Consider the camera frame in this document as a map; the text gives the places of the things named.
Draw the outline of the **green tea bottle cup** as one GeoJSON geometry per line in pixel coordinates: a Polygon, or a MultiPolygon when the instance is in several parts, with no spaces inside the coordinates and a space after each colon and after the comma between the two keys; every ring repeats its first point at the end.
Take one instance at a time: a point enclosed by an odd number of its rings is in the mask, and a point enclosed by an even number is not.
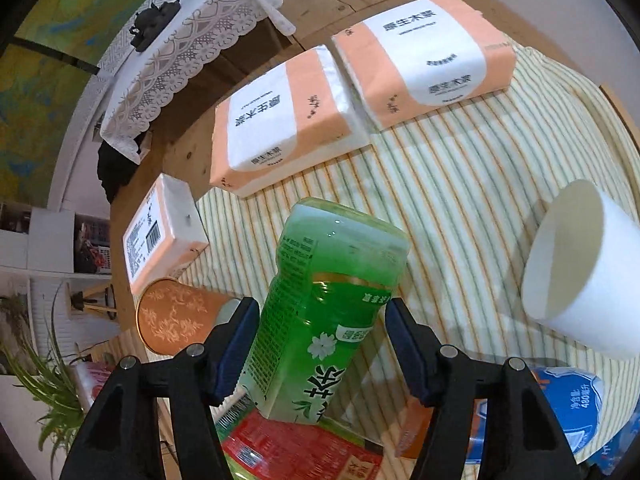
{"type": "Polygon", "coordinates": [[[392,298],[409,249],[407,234],[370,214],[312,197],[293,207],[240,379],[262,416],[318,422],[392,298]]]}

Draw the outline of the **orange patterned paper cup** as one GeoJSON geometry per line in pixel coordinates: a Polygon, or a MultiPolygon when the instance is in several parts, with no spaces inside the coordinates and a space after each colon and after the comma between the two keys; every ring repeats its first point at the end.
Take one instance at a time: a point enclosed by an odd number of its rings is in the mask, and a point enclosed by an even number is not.
{"type": "Polygon", "coordinates": [[[136,307],[136,326],[145,347],[174,356],[190,344],[202,344],[218,323],[239,304],[220,292],[160,278],[145,287],[136,307]]]}

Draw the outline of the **grapefruit label bottle cup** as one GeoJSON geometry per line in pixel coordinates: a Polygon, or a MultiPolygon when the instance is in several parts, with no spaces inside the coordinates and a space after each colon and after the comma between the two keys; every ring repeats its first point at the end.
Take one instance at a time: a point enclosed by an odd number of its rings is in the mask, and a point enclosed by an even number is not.
{"type": "Polygon", "coordinates": [[[380,471],[382,445],[332,419],[316,426],[266,419],[248,396],[213,414],[235,479],[374,479],[380,471]]]}

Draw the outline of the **white paper cup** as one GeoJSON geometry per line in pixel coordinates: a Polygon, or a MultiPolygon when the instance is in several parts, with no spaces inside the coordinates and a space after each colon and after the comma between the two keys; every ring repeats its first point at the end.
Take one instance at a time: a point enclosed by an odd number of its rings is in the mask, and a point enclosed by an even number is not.
{"type": "Polygon", "coordinates": [[[526,262],[522,304],[543,326],[611,359],[639,355],[639,226],[587,180],[559,192],[526,262]]]}

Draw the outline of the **green spider plant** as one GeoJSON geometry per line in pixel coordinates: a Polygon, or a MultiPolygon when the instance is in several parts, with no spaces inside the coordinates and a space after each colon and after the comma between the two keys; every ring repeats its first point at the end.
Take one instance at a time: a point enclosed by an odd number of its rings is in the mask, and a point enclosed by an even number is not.
{"type": "Polygon", "coordinates": [[[112,362],[96,361],[88,352],[65,353],[56,330],[62,298],[57,290],[44,312],[44,351],[39,352],[27,333],[26,298],[1,298],[1,370],[17,380],[17,387],[44,406],[36,419],[37,448],[50,444],[49,474],[55,472],[56,458],[66,454],[78,434],[85,414],[114,370],[112,362]]]}

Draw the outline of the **tissue pack with barcode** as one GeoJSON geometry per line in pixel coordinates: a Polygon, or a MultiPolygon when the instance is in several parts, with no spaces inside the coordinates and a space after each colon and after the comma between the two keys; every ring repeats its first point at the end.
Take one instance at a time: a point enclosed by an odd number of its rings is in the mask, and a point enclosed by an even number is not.
{"type": "Polygon", "coordinates": [[[130,292],[137,297],[159,278],[178,278],[208,245],[190,186],[160,174],[122,236],[130,292]]]}

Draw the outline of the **striped yellow tablecloth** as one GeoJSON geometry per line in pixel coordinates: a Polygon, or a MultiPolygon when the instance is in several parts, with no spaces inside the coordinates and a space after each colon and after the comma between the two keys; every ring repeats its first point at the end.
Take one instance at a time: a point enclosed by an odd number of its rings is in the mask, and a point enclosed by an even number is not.
{"type": "Polygon", "coordinates": [[[593,183],[638,223],[638,152],[595,84],[531,48],[514,52],[506,90],[385,130],[367,125],[369,145],[251,196],[210,185],[209,163],[196,206],[209,245],[174,278],[255,299],[260,323],[300,200],[328,200],[407,234],[405,271],[318,420],[345,415],[390,450],[419,421],[413,404],[428,406],[418,458],[387,453],[386,479],[457,478],[477,427],[491,460],[511,448],[569,451],[534,367],[576,368],[604,382],[598,431],[571,462],[597,452],[638,403],[638,358],[611,359],[541,325],[522,304],[530,248],[567,185],[593,183]]]}

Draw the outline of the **tissue pack middle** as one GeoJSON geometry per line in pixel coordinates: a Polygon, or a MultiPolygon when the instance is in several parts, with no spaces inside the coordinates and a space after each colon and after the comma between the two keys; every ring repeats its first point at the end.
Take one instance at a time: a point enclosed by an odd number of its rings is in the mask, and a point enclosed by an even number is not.
{"type": "Polygon", "coordinates": [[[370,144],[370,129],[330,50],[273,67],[215,108],[209,184],[251,196],[370,144]]]}

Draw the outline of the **tissue pack far right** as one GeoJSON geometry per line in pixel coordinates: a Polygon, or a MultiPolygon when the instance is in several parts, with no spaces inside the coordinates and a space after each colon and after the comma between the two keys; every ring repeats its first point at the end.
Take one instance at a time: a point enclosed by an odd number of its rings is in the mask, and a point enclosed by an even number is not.
{"type": "Polygon", "coordinates": [[[516,63],[506,35],[463,0],[413,0],[332,41],[382,130],[508,88],[516,63]]]}

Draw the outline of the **black teapot set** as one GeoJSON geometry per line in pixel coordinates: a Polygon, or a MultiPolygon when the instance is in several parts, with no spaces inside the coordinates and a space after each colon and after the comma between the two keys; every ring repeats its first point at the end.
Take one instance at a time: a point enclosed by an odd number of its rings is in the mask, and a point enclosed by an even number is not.
{"type": "Polygon", "coordinates": [[[160,6],[155,3],[136,14],[134,24],[130,26],[132,35],[130,44],[136,52],[145,51],[160,33],[174,19],[181,9],[180,0],[165,1],[160,6]]]}

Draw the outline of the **white lace tablecloth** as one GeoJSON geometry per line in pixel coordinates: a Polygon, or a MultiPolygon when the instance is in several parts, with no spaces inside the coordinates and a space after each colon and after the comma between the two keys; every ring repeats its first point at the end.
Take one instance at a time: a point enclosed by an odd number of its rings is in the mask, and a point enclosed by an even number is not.
{"type": "Polygon", "coordinates": [[[283,0],[180,0],[180,10],[142,52],[131,52],[111,85],[100,136],[134,164],[143,156],[134,140],[150,128],[203,67],[268,18],[284,36],[296,27],[283,0]]]}

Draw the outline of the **wooden platform bench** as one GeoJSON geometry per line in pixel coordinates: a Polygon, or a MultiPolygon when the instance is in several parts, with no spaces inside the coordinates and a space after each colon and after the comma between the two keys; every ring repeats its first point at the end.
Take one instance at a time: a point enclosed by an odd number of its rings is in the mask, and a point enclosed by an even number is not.
{"type": "MultiPolygon", "coordinates": [[[[327,44],[348,25],[409,0],[283,0],[295,35],[281,39],[257,26],[209,63],[152,122],[151,151],[111,206],[112,283],[123,330],[134,327],[134,298],[125,269],[122,236],[159,174],[190,184],[194,196],[208,188],[215,102],[306,48],[327,44]]],[[[605,88],[627,122],[639,119],[639,50],[605,0],[464,0],[520,44],[578,70],[605,88]]]]}

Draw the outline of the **green landscape wall painting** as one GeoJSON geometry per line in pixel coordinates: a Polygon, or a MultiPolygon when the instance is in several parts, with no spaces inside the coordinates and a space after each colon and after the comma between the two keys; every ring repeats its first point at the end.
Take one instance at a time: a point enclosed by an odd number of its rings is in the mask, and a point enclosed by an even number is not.
{"type": "MultiPolygon", "coordinates": [[[[38,0],[16,36],[96,65],[145,0],[38,0]]],[[[47,205],[88,73],[10,44],[1,55],[1,197],[47,205]]]]}

